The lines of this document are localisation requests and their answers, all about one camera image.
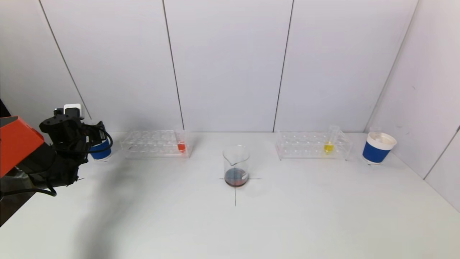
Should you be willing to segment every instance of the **red liquid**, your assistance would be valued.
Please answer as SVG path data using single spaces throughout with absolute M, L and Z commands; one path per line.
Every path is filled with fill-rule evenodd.
M 181 141 L 177 144 L 177 148 L 180 152 L 185 153 L 185 142 Z

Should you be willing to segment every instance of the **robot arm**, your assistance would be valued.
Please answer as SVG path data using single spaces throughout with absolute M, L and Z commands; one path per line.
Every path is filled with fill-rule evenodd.
M 40 124 L 40 130 L 47 133 L 53 142 L 47 145 L 43 136 L 21 118 L 1 118 L 0 177 L 17 168 L 25 172 L 36 187 L 49 188 L 54 194 L 53 187 L 73 184 L 78 180 L 78 167 L 88 162 L 89 153 L 101 152 L 112 146 L 112 139 L 102 121 L 88 125 L 82 119 L 80 105 L 66 105 L 64 109 L 54 110 L 54 116 Z M 91 147 L 107 138 L 110 140 L 108 148 L 90 151 Z

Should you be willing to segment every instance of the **yellow liquid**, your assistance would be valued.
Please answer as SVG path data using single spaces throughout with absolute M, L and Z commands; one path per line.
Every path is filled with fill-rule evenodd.
M 324 152 L 329 155 L 332 151 L 334 151 L 334 144 L 330 141 L 326 142 L 324 144 Z

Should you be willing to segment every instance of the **white table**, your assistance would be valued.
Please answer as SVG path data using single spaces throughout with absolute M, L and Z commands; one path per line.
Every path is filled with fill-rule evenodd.
M 285 159 L 272 133 L 200 133 L 190 159 L 80 167 L 85 179 L 36 194 L 0 228 L 2 259 L 458 259 L 460 213 L 390 153 Z M 251 179 L 221 179 L 222 148 L 251 151 Z

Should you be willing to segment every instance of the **blue cup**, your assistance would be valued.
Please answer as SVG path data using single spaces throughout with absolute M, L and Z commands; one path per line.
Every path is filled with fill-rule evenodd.
M 396 145 L 396 139 L 386 133 L 369 132 L 362 157 L 369 164 L 378 165 Z
M 110 145 L 109 139 L 104 140 L 101 144 L 91 147 L 90 151 L 97 151 L 107 148 Z M 112 154 L 111 148 L 104 150 L 102 152 L 90 153 L 94 160 L 104 160 Z

